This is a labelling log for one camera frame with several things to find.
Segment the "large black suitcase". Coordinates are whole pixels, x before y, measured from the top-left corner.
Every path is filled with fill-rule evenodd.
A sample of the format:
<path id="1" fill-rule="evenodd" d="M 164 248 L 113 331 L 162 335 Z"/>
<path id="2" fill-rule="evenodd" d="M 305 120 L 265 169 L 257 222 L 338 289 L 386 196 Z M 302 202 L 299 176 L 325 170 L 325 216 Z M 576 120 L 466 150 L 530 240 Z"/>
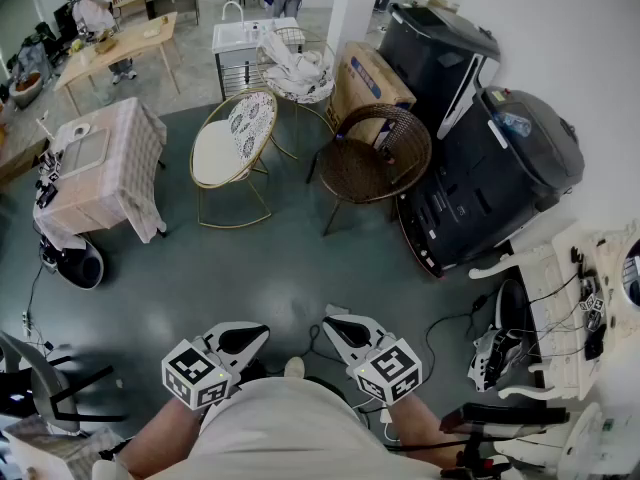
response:
<path id="1" fill-rule="evenodd" d="M 530 135 L 501 129 L 497 112 L 528 119 Z M 440 278 L 557 205 L 584 169 L 575 128 L 549 104 L 520 90 L 482 88 L 435 143 L 424 176 L 398 197 L 401 227 L 417 261 Z"/>

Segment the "grey chair with black legs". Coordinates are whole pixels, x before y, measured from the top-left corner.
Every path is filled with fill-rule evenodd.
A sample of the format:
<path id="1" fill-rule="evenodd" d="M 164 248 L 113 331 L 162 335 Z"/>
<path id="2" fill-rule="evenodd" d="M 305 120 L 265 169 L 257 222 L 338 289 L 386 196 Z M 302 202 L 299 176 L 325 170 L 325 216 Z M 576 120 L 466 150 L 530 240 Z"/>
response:
<path id="1" fill-rule="evenodd" d="M 9 360 L 9 374 L 19 372 L 19 365 L 25 360 L 29 365 L 29 386 L 36 413 L 53 427 L 79 433 L 82 423 L 120 423 L 128 418 L 127 414 L 94 415 L 78 412 L 74 396 L 83 389 L 114 374 L 112 365 L 108 365 L 89 377 L 71 383 L 66 375 L 57 368 L 72 360 L 64 356 L 48 361 L 35 347 L 3 331 L 0 331 L 0 350 Z"/>

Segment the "person's left forearm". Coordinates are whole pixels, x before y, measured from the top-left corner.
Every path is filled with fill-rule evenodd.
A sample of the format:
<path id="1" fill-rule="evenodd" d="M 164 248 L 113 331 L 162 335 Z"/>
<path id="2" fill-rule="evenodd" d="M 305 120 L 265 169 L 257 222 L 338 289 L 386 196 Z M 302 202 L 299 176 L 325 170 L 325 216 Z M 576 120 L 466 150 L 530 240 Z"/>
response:
<path id="1" fill-rule="evenodd" d="M 206 409 L 191 410 L 172 398 L 121 450 L 118 460 L 135 480 L 184 461 L 193 449 Z"/>

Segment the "table with checked pink cloth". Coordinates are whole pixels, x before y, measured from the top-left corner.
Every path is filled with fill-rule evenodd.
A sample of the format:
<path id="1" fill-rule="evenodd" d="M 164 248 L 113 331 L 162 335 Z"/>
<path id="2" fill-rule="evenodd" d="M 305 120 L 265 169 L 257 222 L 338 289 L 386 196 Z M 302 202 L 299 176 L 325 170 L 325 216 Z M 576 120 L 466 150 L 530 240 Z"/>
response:
<path id="1" fill-rule="evenodd" d="M 33 208 L 39 230 L 58 250 L 81 249 L 82 233 L 111 229 L 127 221 L 147 244 L 167 230 L 155 203 L 154 181 L 167 143 L 164 123 L 137 97 L 118 101 L 62 125 L 54 150 L 66 148 L 76 128 L 106 130 L 104 161 L 54 182 L 57 194 Z"/>

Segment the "black device with red button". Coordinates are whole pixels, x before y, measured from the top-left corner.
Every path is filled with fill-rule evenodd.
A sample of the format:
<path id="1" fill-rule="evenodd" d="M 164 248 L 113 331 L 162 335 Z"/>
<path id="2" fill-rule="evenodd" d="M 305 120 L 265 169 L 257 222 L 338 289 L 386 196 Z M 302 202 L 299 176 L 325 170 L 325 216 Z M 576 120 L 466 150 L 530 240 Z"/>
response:
<path id="1" fill-rule="evenodd" d="M 457 454 L 456 467 L 442 469 L 443 480 L 502 480 L 504 473 L 515 472 L 509 460 L 483 458 L 482 443 L 497 443 L 541 434 L 567 423 L 565 408 L 517 408 L 466 403 L 446 415 L 440 430 L 446 434 L 464 434 L 469 439 Z"/>

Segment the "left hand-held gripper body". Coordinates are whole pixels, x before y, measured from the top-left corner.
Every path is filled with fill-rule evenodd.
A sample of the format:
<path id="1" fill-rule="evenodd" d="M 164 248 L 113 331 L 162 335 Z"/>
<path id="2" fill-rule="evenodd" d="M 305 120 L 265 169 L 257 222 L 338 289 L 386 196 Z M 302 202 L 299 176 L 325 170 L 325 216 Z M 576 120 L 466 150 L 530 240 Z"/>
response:
<path id="1" fill-rule="evenodd" d="M 230 396 L 269 337 L 264 324 L 219 323 L 202 336 L 181 341 L 165 356 L 163 385 L 190 409 L 218 404 Z"/>

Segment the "black and white headset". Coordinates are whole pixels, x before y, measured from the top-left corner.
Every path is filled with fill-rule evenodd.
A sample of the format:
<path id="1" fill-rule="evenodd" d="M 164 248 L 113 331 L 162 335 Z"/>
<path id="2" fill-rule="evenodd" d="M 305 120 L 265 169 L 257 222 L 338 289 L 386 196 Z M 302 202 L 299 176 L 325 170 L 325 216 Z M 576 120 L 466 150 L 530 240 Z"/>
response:
<path id="1" fill-rule="evenodd" d="M 467 377 L 473 381 L 477 392 L 484 393 L 496 386 L 521 354 L 522 342 L 521 333 L 494 327 L 473 342 L 475 354 Z"/>

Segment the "grey serving tray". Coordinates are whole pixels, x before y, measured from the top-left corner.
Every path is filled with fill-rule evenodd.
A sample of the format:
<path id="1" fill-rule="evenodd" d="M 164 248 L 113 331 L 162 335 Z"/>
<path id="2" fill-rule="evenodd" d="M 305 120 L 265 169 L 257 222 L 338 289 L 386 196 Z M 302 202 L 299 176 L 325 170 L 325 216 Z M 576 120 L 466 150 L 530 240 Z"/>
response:
<path id="1" fill-rule="evenodd" d="M 62 155 L 60 178 L 66 179 L 101 165 L 107 156 L 110 131 L 97 129 L 69 143 Z"/>

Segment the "large cardboard box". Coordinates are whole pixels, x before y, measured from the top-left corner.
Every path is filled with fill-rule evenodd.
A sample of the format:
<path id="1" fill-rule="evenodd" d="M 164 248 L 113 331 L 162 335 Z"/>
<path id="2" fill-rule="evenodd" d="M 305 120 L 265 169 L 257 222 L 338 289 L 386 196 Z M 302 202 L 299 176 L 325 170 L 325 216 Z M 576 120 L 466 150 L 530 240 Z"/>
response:
<path id="1" fill-rule="evenodd" d="M 364 42 L 346 44 L 327 108 L 334 131 L 358 109 L 384 105 L 410 110 L 415 102 L 413 93 L 377 50 Z"/>

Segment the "white ornate vanity table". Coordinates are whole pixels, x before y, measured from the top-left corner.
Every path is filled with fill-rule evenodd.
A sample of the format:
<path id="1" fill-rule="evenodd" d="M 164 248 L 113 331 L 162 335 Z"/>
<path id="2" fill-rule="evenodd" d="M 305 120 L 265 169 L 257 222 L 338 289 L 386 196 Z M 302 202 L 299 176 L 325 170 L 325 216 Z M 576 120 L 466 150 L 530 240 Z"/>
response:
<path id="1" fill-rule="evenodd" d="M 638 262 L 629 258 L 640 245 L 640 220 L 617 231 L 586 232 L 573 223 L 550 240 L 494 266 L 473 268 L 472 279 L 519 269 L 534 321 L 538 354 L 529 370 L 544 377 L 541 388 L 511 385 L 500 398 L 523 395 L 536 400 L 584 399 L 600 374 L 640 347 L 640 305 L 630 298 Z M 604 317 L 595 332 L 585 327 L 581 300 L 594 293 L 604 300 Z"/>

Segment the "grey round floor appliance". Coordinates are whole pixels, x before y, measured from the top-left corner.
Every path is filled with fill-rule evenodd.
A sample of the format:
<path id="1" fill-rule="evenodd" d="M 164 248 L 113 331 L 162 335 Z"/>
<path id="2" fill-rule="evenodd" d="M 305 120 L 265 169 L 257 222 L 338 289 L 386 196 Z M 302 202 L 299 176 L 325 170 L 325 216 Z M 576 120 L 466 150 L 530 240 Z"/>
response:
<path id="1" fill-rule="evenodd" d="M 59 274 L 69 284 L 83 289 L 96 288 L 104 275 L 104 261 L 98 249 L 84 237 L 79 249 L 64 248 L 57 250 L 42 234 L 39 242 L 39 256 L 44 267 L 50 273 Z"/>

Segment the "spare hand-held gripper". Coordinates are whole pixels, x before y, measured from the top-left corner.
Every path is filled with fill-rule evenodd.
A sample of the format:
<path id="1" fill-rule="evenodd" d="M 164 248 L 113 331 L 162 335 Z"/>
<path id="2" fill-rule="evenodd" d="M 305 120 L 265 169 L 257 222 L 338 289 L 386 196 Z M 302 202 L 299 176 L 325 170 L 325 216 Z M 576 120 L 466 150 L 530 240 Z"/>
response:
<path id="1" fill-rule="evenodd" d="M 601 326 L 604 317 L 604 300 L 591 293 L 580 301 L 579 307 L 586 317 L 584 327 L 589 332 L 595 332 Z"/>
<path id="2" fill-rule="evenodd" d="M 61 160 L 63 152 L 45 151 L 39 157 L 38 172 L 40 178 L 36 181 L 36 206 L 46 208 L 58 193 L 55 182 L 60 178 Z"/>

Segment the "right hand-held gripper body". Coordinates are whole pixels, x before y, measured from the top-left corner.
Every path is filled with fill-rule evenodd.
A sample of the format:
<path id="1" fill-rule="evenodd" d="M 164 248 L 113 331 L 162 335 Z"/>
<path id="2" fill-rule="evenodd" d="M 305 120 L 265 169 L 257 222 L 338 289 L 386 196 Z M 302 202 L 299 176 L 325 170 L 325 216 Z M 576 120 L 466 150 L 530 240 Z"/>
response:
<path id="1" fill-rule="evenodd" d="M 382 403 L 396 403 L 422 384 L 418 355 L 375 319 L 330 304 L 322 329 L 363 393 Z"/>

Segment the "white sink cabinet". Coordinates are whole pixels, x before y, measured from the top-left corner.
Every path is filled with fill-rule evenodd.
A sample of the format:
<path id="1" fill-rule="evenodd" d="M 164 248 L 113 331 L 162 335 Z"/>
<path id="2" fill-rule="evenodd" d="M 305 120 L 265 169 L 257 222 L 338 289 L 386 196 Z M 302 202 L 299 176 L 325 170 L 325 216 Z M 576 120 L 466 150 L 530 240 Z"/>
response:
<path id="1" fill-rule="evenodd" d="M 306 37 L 295 18 L 222 22 L 214 27 L 212 53 L 223 100 L 264 86 L 261 70 L 273 62 L 258 46 L 260 36 L 271 31 L 276 31 L 291 51 L 302 52 Z"/>

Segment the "brown wicker chair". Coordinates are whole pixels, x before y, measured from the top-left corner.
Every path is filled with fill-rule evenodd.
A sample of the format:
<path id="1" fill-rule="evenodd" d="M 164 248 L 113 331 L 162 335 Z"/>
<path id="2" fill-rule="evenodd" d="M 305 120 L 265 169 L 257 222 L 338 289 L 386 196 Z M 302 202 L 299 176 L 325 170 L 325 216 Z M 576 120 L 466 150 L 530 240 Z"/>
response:
<path id="1" fill-rule="evenodd" d="M 380 147 L 349 136 L 356 126 L 378 119 L 393 125 Z M 426 173 L 431 158 L 429 131 L 410 111 L 382 103 L 355 109 L 314 154 L 306 178 L 310 182 L 318 174 L 335 198 L 323 233 L 343 203 L 372 204 L 404 193 Z"/>

